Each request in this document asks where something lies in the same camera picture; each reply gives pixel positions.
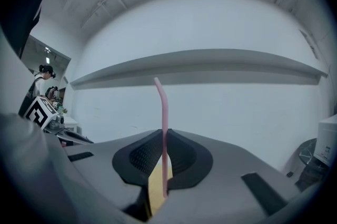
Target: black hair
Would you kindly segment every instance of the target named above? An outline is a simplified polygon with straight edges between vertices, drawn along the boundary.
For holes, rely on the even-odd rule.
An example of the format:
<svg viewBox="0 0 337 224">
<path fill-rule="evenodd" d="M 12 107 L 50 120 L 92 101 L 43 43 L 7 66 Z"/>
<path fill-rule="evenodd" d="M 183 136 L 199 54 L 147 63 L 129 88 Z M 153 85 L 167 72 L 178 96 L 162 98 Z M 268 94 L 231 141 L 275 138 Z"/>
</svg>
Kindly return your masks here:
<svg viewBox="0 0 337 224">
<path fill-rule="evenodd" d="M 50 74 L 53 74 L 53 67 L 50 66 L 50 65 L 40 65 L 38 67 L 38 70 L 41 72 L 41 73 L 46 73 L 46 72 L 49 72 Z"/>
</svg>

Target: black rectangular strip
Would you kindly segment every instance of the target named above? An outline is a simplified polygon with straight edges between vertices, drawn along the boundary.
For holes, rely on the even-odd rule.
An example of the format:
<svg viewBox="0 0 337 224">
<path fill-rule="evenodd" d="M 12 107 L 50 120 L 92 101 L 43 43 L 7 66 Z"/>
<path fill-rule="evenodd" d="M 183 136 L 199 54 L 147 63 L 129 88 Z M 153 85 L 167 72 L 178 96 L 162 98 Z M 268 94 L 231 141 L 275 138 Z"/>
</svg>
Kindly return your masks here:
<svg viewBox="0 0 337 224">
<path fill-rule="evenodd" d="M 68 158 L 71 162 L 73 161 L 77 161 L 80 159 L 86 159 L 88 157 L 92 157 L 94 154 L 90 153 L 90 152 L 83 152 L 83 153 L 79 153 L 79 154 L 73 154 L 73 155 L 69 155 Z"/>
<path fill-rule="evenodd" d="M 269 216 L 287 205 L 286 201 L 256 172 L 245 174 L 241 178 Z"/>
</svg>

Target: black and white marker cube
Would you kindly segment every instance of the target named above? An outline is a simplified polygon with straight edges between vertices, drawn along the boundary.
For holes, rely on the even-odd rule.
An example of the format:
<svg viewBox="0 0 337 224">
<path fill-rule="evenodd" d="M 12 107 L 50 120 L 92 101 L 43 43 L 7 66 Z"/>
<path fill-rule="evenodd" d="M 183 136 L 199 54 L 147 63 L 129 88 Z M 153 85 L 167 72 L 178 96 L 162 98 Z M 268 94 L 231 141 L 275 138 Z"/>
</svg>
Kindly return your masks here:
<svg viewBox="0 0 337 224">
<path fill-rule="evenodd" d="M 51 120 L 55 120 L 58 112 L 49 104 L 47 99 L 37 96 L 26 111 L 24 118 L 37 123 L 44 129 Z"/>
</svg>

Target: person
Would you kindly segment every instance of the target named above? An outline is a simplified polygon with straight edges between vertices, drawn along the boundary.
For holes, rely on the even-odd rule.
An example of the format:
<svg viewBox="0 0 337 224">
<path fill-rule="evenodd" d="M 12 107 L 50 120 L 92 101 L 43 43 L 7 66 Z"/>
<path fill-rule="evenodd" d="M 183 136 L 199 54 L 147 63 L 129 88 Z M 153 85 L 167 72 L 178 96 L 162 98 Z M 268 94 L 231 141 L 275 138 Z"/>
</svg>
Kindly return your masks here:
<svg viewBox="0 0 337 224">
<path fill-rule="evenodd" d="M 57 86 L 51 87 L 49 91 L 47 90 L 46 96 L 50 101 L 56 101 L 54 94 L 57 90 L 58 90 Z"/>
<path fill-rule="evenodd" d="M 27 109 L 29 108 L 29 106 L 32 104 L 33 100 L 37 96 L 47 99 L 48 102 L 51 105 L 53 105 L 53 102 L 50 101 L 45 95 L 42 94 L 42 92 L 44 91 L 43 89 L 44 82 L 50 79 L 51 77 L 55 77 L 55 73 L 53 72 L 53 67 L 50 65 L 40 65 L 39 73 L 37 73 L 34 76 L 34 82 L 31 88 L 29 88 L 29 91 L 27 92 L 27 95 L 24 101 L 22 102 L 18 115 L 24 116 L 25 112 L 27 111 Z"/>
</svg>

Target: pink straw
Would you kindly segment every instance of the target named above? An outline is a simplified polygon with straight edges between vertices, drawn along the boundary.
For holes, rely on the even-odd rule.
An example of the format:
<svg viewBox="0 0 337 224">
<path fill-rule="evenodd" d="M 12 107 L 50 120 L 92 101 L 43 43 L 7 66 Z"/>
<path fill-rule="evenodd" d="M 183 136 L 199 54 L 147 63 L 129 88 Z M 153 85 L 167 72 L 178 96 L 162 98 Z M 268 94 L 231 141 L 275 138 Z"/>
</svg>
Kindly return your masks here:
<svg viewBox="0 0 337 224">
<path fill-rule="evenodd" d="M 166 134 L 169 128 L 169 104 L 167 102 L 167 96 L 165 91 L 158 80 L 158 78 L 154 78 L 154 83 L 158 89 L 158 93 L 162 100 L 162 130 L 163 130 L 163 197 L 167 197 L 167 141 L 166 141 Z"/>
</svg>

